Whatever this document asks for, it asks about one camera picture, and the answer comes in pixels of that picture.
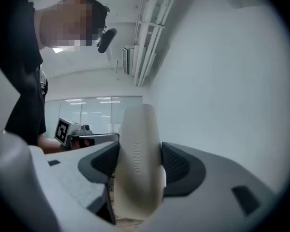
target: gray plastic part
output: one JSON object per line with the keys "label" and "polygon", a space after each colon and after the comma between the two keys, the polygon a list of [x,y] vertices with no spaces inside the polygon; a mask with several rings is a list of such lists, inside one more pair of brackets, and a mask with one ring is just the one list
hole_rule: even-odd
{"label": "gray plastic part", "polygon": [[[155,213],[139,226],[139,231],[238,231],[247,229],[274,199],[273,192],[238,163],[187,146],[171,144],[196,158],[206,168],[202,184],[185,197],[166,197]],[[248,217],[232,193],[236,186],[247,186],[259,200],[260,207]]]}
{"label": "gray plastic part", "polygon": [[[0,195],[32,231],[119,232],[85,208],[103,195],[105,186],[89,182],[77,169],[81,158],[109,144],[45,156],[40,148],[28,149],[19,137],[0,131]],[[275,196],[245,168],[224,157],[170,145],[200,159],[206,177],[190,195],[164,198],[138,231],[234,231],[266,214]],[[61,163],[50,167],[47,160]],[[238,186],[247,187],[260,204],[249,216],[232,193]],[[81,198],[90,199],[85,207]]]}
{"label": "gray plastic part", "polygon": [[107,185],[105,185],[103,195],[94,200],[91,205],[87,207],[87,209],[104,220],[116,224]]}
{"label": "gray plastic part", "polygon": [[[82,157],[109,144],[111,143],[50,155],[44,155],[40,148],[30,146],[37,178],[57,217],[59,231],[121,231],[87,209],[103,195],[105,186],[89,182],[77,169],[77,163]],[[47,160],[54,159],[59,160],[60,164],[50,167]]]}
{"label": "gray plastic part", "polygon": [[[119,134],[117,133],[111,133],[111,134],[81,134],[81,135],[68,135],[68,140],[66,143],[67,150],[72,149],[72,141],[71,140],[77,140],[77,139],[93,139],[94,144],[93,145],[99,145],[103,144],[105,142],[118,142],[119,141]],[[86,147],[85,145],[81,145],[81,141],[79,141],[79,144],[82,148]]]}
{"label": "gray plastic part", "polygon": [[4,131],[0,131],[0,196],[30,230],[59,231],[57,218],[35,174],[28,145]]}

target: hand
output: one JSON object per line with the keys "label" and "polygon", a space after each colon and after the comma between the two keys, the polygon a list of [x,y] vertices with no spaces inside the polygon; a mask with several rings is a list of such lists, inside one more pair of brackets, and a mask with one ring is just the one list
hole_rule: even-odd
{"label": "hand", "polygon": [[64,147],[61,145],[61,143],[50,141],[42,135],[39,135],[38,137],[37,146],[43,150],[44,154],[52,154],[64,151]]}
{"label": "hand", "polygon": [[[90,146],[89,141],[87,139],[85,139],[85,145]],[[72,140],[71,146],[72,146],[72,150],[81,148],[81,146],[79,145],[79,140]]]}

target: ceiling light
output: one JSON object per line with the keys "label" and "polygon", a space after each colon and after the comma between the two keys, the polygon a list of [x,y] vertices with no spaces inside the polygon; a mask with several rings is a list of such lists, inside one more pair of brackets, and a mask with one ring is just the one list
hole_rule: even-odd
{"label": "ceiling light", "polygon": [[100,103],[120,103],[120,101],[118,101],[118,102],[117,101],[104,101],[104,102],[101,101]]}
{"label": "ceiling light", "polygon": [[66,102],[78,102],[81,101],[82,99],[71,99],[71,100],[65,100]]}
{"label": "ceiling light", "polygon": [[86,102],[78,102],[78,103],[70,103],[71,105],[80,105],[80,104],[86,104]]}
{"label": "ceiling light", "polygon": [[62,51],[67,50],[67,49],[69,49],[69,46],[53,48],[55,53],[62,52]]}

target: ceiling pipe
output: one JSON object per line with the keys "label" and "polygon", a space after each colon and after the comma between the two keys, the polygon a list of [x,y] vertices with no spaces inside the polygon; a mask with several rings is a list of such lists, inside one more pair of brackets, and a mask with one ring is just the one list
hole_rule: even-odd
{"label": "ceiling pipe", "polygon": [[139,2],[139,11],[138,11],[137,18],[136,18],[136,25],[135,25],[135,32],[134,32],[134,44],[137,43],[137,38],[136,37],[137,37],[137,33],[139,31],[139,21],[140,21],[142,6],[143,6],[143,0],[140,0],[140,2]]}
{"label": "ceiling pipe", "polygon": [[156,57],[156,53],[154,52],[154,53],[152,54],[152,56],[150,57],[150,61],[148,62],[148,67],[147,67],[147,69],[146,69],[145,76],[144,76],[144,78],[143,78],[143,80],[142,80],[141,85],[143,85],[143,82],[144,82],[144,80],[145,80],[145,77],[148,76],[148,74],[149,74],[149,72],[150,72],[150,69],[151,69],[151,67],[153,66],[153,63],[154,63],[154,61],[155,61],[155,57]]}
{"label": "ceiling pipe", "polygon": [[[174,1],[175,1],[175,0],[170,0],[170,3],[169,3],[169,6],[168,6],[168,9],[167,9],[167,11],[165,12],[165,15],[164,15],[164,17],[163,17],[163,20],[162,20],[161,25],[164,25],[164,24],[165,24],[166,18],[168,17],[168,14],[169,14],[169,12],[170,12],[170,10],[171,10],[171,7],[172,7]],[[153,48],[153,51],[152,51],[152,54],[151,54],[151,57],[150,57],[149,63],[151,63],[151,62],[153,61],[153,57],[156,56],[156,55],[155,55],[155,51],[156,51],[157,44],[158,44],[159,39],[160,39],[160,36],[161,36],[161,32],[162,32],[162,28],[159,28],[159,30],[158,30],[158,34],[157,34],[157,38],[156,38],[156,41],[155,41],[155,45],[154,45],[154,48]],[[142,80],[140,86],[143,85],[144,80],[145,80],[145,76],[143,77],[143,80]]]}
{"label": "ceiling pipe", "polygon": [[[170,3],[170,0],[163,0],[162,4],[160,6],[159,14],[157,16],[157,20],[156,20],[156,24],[157,25],[160,25],[160,23],[162,22],[163,17],[164,17],[164,15],[165,15],[168,7],[169,7],[169,3]],[[153,45],[154,45],[158,30],[159,30],[159,27],[154,27],[154,30],[152,32],[152,35],[151,35],[151,38],[150,38],[150,42],[149,42],[149,45],[148,45],[148,48],[147,48],[147,51],[146,51],[145,59],[144,59],[144,62],[143,62],[143,66],[141,68],[141,75],[140,75],[140,79],[139,79],[139,83],[138,83],[139,87],[141,86],[144,74],[146,72],[146,68],[147,68],[147,65],[148,65],[149,58],[151,56],[151,51],[153,49]]]}
{"label": "ceiling pipe", "polygon": [[[147,5],[148,5],[148,2],[145,4],[143,18],[142,18],[143,21],[145,20],[145,15],[146,15],[146,11],[147,11]],[[137,44],[134,45],[132,76],[135,76],[136,63],[137,63],[137,59],[138,59],[138,56],[139,56],[139,48],[140,48],[139,45],[137,45]]]}
{"label": "ceiling pipe", "polygon": [[[144,17],[145,22],[151,21],[151,17],[153,15],[154,8],[156,7],[156,4],[157,4],[157,0],[149,0],[148,1],[147,10],[146,10],[146,14]],[[139,54],[138,54],[138,58],[137,58],[137,62],[136,62],[136,68],[135,68],[135,75],[134,75],[134,82],[133,82],[134,86],[136,86],[136,84],[137,84],[137,79],[138,79],[138,75],[139,75],[139,71],[140,71],[145,40],[146,40],[146,36],[147,36],[147,32],[148,32],[148,27],[149,27],[148,24],[142,24],[142,26],[141,26],[140,37],[139,37],[140,48],[139,48]]]}
{"label": "ceiling pipe", "polygon": [[[107,24],[107,20],[105,20],[105,24],[106,24],[106,28],[109,29],[108,24]],[[112,51],[112,43],[109,45],[108,48],[109,48],[110,53],[111,53],[111,58],[112,58],[112,64],[113,64],[114,71],[115,71],[115,73],[117,73],[117,66],[115,67],[115,63],[114,63],[114,57],[113,57],[113,51]]]}

